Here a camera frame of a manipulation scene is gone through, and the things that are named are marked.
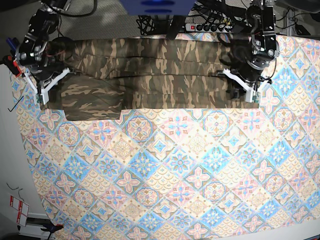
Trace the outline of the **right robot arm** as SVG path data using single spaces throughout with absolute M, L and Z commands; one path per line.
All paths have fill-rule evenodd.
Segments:
M 15 61 L 23 69 L 22 76 L 33 89 L 33 99 L 42 107 L 50 101 L 49 91 L 71 73 L 63 63 L 56 61 L 58 52 L 48 53 L 49 35 L 58 29 L 59 13 L 66 11 L 70 3 L 69 0 L 42 0 L 15 52 Z

